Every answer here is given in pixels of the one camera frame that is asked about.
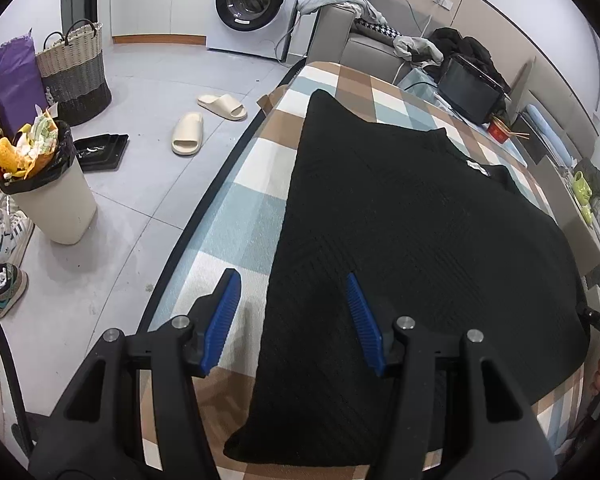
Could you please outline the black clothes pile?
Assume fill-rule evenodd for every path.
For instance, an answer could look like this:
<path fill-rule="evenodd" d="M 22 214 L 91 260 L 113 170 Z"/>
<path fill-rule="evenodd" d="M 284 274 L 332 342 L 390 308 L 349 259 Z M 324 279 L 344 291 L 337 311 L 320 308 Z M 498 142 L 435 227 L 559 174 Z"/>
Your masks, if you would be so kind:
<path fill-rule="evenodd" d="M 458 54 L 478 67 L 479 70 L 482 70 L 483 73 L 494 79 L 503 87 L 506 93 L 510 91 L 508 83 L 495 68 L 491 53 L 487 48 L 483 47 L 476 38 L 462 36 L 458 30 L 451 27 L 441 27 L 434 30 L 428 36 L 428 40 L 443 54 L 443 63 L 441 66 L 429 65 L 425 68 L 425 72 L 434 81 L 440 79 L 444 64 L 448 62 L 453 55 Z"/>

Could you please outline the wall power socket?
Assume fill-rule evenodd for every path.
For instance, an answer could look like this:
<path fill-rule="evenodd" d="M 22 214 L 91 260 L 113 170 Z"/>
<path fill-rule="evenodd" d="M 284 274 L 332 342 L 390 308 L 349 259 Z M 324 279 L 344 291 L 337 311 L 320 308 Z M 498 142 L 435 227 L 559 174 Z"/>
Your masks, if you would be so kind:
<path fill-rule="evenodd" d="M 453 3 L 451 0 L 432 0 L 437 6 L 441 6 L 442 9 L 451 11 Z"/>

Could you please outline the white washing machine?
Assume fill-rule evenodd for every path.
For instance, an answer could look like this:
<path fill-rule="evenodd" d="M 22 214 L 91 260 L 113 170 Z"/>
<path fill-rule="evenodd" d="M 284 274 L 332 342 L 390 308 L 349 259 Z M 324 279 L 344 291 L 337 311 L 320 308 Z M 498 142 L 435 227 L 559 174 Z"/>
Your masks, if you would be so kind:
<path fill-rule="evenodd" d="M 298 0 L 212 0 L 206 47 L 283 62 Z"/>

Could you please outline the black knit sweater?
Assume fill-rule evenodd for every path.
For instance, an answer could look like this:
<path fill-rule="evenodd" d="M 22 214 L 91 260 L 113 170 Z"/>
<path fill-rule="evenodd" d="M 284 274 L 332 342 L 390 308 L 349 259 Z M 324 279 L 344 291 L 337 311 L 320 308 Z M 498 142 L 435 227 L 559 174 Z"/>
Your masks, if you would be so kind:
<path fill-rule="evenodd" d="M 481 330 L 531 402 L 583 363 L 582 280 L 564 233 L 502 166 L 444 130 L 358 118 L 309 100 L 274 256 L 256 383 L 224 452 L 246 463 L 367 464 L 391 382 L 366 364 L 346 300 L 354 274 L 437 334 Z"/>

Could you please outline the plaid table cloth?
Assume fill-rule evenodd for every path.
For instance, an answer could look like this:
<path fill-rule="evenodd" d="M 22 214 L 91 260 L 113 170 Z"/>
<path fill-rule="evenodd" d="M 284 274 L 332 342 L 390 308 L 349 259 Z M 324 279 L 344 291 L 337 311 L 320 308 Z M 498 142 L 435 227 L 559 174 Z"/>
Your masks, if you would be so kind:
<path fill-rule="evenodd" d="M 524 444 L 530 460 L 553 455 L 578 418 L 583 363 L 557 392 L 531 402 L 481 330 L 437 334 L 396 312 L 396 362 L 376 375 L 390 380 L 390 396 L 377 450 L 367 464 L 306 467 L 226 456 L 226 441 L 249 415 L 268 281 L 309 100 L 318 90 L 372 124 L 444 130 L 477 165 L 506 168 L 518 190 L 554 220 L 547 192 L 513 143 L 499 144 L 464 120 L 352 68 L 331 62 L 304 66 L 254 136 L 238 145 L 236 162 L 228 167 L 215 198 L 185 231 L 182 248 L 164 270 L 166 288 L 152 319 L 153 326 L 160 326 L 187 312 L 215 288 L 225 269 L 235 269 L 242 277 L 242 294 L 219 363 L 193 383 L 193 409 L 201 416 L 219 477 L 373 479 L 381 461 L 390 458 L 399 478 L 425 479 L 443 476 L 465 451 L 490 460 Z"/>

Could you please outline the cream trash bin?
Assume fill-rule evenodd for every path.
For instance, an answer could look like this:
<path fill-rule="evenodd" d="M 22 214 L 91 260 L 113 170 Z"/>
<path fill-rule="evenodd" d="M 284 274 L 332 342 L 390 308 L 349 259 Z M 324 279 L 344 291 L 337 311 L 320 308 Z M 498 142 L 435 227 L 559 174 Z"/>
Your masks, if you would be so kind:
<path fill-rule="evenodd" d="M 50 162 L 27 179 L 0 179 L 0 189 L 50 240 L 74 245 L 96 214 L 97 204 L 84 178 L 70 127 L 60 120 Z"/>

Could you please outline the light grey garment on sofa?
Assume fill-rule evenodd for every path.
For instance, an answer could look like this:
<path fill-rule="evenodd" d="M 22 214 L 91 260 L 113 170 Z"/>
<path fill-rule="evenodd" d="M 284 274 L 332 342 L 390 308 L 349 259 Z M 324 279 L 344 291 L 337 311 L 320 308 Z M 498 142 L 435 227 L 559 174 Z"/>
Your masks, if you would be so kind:
<path fill-rule="evenodd" d="M 301 15 L 312 14 L 324 6 L 339 6 L 354 14 L 356 20 L 376 25 L 387 25 L 386 18 L 370 3 L 370 0 L 298 0 L 297 11 Z"/>

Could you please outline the black plastic tray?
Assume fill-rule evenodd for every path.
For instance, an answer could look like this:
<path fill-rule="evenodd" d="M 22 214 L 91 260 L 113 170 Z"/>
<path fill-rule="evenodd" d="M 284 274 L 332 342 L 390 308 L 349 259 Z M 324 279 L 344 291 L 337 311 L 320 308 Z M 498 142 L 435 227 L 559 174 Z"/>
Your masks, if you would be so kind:
<path fill-rule="evenodd" d="M 127 134 L 104 133 L 76 140 L 76 154 L 84 172 L 117 170 L 129 143 Z"/>

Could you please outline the black air fryer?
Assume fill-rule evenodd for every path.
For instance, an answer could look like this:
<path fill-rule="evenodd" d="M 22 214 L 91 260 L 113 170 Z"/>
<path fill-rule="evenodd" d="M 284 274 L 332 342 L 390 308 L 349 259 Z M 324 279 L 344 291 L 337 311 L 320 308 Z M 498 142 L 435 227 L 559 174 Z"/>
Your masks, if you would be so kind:
<path fill-rule="evenodd" d="M 474 124 L 485 124 L 504 99 L 504 89 L 480 68 L 454 54 L 438 81 L 440 96 Z"/>

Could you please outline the woven laundry basket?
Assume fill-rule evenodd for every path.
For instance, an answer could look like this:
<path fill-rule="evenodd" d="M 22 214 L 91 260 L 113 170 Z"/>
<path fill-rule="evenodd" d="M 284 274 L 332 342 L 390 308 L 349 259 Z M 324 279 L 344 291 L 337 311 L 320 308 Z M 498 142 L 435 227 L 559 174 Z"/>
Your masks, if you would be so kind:
<path fill-rule="evenodd" d="M 111 103 L 99 22 L 80 18 L 65 32 L 51 32 L 35 59 L 48 104 L 69 126 L 88 122 Z"/>

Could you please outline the green teapot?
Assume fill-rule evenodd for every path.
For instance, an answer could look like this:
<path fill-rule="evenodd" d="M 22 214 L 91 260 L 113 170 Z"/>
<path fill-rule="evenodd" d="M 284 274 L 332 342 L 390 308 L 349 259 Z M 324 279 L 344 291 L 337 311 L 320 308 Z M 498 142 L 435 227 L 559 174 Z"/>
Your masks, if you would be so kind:
<path fill-rule="evenodd" d="M 588 181 L 585 179 L 582 171 L 577 171 L 573 176 L 572 190 L 574 196 L 576 196 L 577 202 L 581 206 L 588 206 L 593 196 L 593 191 Z"/>

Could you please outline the purple paper bag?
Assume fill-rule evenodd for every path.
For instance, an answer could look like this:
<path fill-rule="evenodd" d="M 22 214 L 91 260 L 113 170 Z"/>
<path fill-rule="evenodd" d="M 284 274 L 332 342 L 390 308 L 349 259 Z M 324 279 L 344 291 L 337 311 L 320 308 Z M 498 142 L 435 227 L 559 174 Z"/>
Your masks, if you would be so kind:
<path fill-rule="evenodd" d="M 6 136 L 32 124 L 36 108 L 46 106 L 31 33 L 4 42 L 0 47 L 0 119 Z"/>

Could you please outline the white kitchen cabinet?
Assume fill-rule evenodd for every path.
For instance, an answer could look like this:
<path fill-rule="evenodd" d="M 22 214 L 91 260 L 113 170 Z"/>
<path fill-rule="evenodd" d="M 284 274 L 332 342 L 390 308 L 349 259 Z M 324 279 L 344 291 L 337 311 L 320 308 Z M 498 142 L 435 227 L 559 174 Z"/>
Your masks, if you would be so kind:
<path fill-rule="evenodd" d="M 110 0 L 116 44 L 203 46 L 211 23 L 211 0 Z"/>

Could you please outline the sneaker on floor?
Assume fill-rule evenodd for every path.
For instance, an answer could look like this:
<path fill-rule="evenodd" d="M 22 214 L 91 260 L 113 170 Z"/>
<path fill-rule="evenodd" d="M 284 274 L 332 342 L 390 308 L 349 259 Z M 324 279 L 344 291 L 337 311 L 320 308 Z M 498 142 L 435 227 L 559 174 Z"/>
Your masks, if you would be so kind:
<path fill-rule="evenodd" d="M 27 291 L 29 277 L 26 272 L 12 263 L 0 263 L 0 318 L 12 310 L 12 307 Z"/>

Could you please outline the red instant noodle cup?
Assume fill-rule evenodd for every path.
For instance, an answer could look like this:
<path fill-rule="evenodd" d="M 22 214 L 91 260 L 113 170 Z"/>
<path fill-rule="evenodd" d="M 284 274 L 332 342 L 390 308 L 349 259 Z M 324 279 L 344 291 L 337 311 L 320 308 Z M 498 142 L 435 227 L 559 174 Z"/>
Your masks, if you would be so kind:
<path fill-rule="evenodd" d="M 497 140 L 499 144 L 504 144 L 510 139 L 510 130 L 500 118 L 493 117 L 488 128 L 486 128 L 486 131 L 494 140 Z"/>

